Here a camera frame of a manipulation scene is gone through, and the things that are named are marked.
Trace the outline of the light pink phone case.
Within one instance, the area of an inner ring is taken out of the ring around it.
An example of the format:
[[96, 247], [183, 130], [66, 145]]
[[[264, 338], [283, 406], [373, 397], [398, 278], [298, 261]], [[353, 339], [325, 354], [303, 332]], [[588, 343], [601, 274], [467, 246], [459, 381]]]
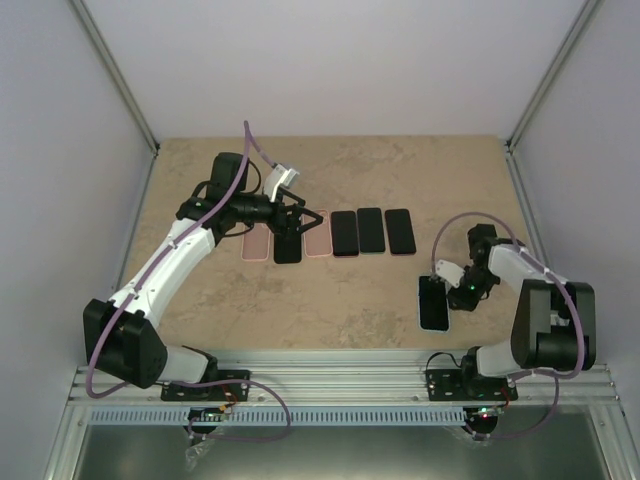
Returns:
[[304, 253], [308, 258], [325, 257], [333, 253], [329, 212], [316, 210], [315, 213], [322, 217], [322, 223], [302, 235]]

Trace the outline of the black phone case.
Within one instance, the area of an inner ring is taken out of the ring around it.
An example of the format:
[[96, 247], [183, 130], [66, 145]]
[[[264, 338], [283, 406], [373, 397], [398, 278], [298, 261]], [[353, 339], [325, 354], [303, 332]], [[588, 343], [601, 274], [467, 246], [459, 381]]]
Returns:
[[302, 235], [299, 232], [275, 234], [273, 259], [278, 265], [300, 263], [302, 261]]

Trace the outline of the phone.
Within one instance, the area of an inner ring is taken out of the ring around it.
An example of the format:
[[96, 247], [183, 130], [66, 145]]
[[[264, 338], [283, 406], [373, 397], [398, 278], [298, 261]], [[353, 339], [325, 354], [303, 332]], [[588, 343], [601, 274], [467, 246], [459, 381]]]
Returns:
[[446, 283], [438, 277], [418, 280], [418, 322], [422, 330], [445, 333], [450, 329]]
[[381, 254], [386, 251], [382, 211], [378, 207], [359, 208], [356, 211], [359, 250], [363, 254]]
[[409, 210], [389, 209], [384, 217], [391, 254], [414, 255], [417, 248]]

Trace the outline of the black smartphone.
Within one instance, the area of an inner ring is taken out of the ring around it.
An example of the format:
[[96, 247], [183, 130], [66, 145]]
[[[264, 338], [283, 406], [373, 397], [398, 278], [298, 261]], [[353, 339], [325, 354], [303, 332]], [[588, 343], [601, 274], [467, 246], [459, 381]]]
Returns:
[[337, 258], [359, 255], [357, 217], [354, 211], [334, 211], [330, 215], [333, 255]]

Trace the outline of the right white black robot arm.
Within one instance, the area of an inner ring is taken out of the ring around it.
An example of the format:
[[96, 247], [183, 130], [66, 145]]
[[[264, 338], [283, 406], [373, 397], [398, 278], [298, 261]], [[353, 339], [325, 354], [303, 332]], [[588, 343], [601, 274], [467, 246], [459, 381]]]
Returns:
[[493, 287], [504, 283], [517, 295], [508, 339], [471, 348], [463, 357], [459, 387], [481, 399], [494, 387], [526, 372], [571, 379], [596, 361], [595, 291], [537, 261], [516, 240], [500, 238], [491, 224], [467, 233], [470, 263], [438, 260], [436, 275], [447, 284], [453, 310], [471, 312]]

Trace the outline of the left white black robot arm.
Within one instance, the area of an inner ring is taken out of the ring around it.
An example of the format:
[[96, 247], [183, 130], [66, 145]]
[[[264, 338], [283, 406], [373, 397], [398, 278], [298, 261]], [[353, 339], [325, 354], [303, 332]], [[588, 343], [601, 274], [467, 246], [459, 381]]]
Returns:
[[247, 154], [223, 152], [213, 161], [211, 176], [184, 201], [160, 246], [144, 266], [108, 300], [91, 300], [83, 311], [89, 377], [100, 371], [121, 386], [146, 389], [174, 383], [197, 399], [218, 390], [216, 359], [195, 348], [170, 347], [158, 328], [171, 299], [194, 268], [211, 254], [230, 231], [263, 224], [285, 241], [321, 225], [320, 215], [307, 209], [290, 188], [299, 173], [276, 164], [261, 191], [246, 188], [253, 162]]

